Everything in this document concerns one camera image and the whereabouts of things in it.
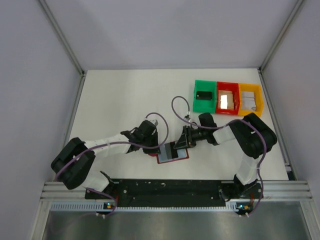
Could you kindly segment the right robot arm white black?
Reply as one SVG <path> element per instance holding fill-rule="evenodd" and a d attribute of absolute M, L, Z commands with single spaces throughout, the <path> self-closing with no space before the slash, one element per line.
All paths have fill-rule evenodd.
<path fill-rule="evenodd" d="M 185 125 L 175 150 L 194 148 L 198 141 L 206 140 L 213 146 L 236 140 L 243 158 L 237 173 L 233 177 L 233 193 L 239 197 L 248 195 L 257 184 L 262 159 L 277 143 L 276 134 L 255 113 L 249 113 L 242 119 L 232 120 L 218 127 L 210 113 L 198 116 L 197 128 Z"/>

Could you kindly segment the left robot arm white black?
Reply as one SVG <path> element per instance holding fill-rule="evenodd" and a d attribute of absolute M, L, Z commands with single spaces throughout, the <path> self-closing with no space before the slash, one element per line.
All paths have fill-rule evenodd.
<path fill-rule="evenodd" d="M 129 154 L 142 147 L 145 154 L 157 154 L 157 120 L 144 120 L 139 127 L 99 140 L 82 141 L 72 138 L 51 163 L 57 181 L 69 190 L 78 187 L 103 192 L 111 179 L 96 166 L 108 156 Z"/>

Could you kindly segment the red leather card holder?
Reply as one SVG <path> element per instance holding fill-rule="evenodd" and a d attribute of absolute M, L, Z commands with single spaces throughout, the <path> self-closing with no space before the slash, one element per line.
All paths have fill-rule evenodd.
<path fill-rule="evenodd" d="M 156 158 L 158 164 L 166 164 L 188 159 L 189 153 L 187 149 L 173 150 L 172 153 L 170 148 L 166 150 L 165 147 L 161 147 L 160 153 L 149 154 L 149 156 Z"/>

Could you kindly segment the grey credit card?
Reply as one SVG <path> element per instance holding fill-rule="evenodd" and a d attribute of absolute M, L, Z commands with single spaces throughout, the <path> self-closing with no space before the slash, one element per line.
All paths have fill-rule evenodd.
<path fill-rule="evenodd" d="M 178 158 L 178 151 L 175 149 L 175 145 L 176 145 L 176 142 L 175 141 L 172 141 L 172 142 L 169 142 L 169 143 L 166 143 L 164 145 L 165 147 L 165 153 L 166 153 L 166 158 L 168 160 L 171 160 L 171 159 L 177 159 Z"/>

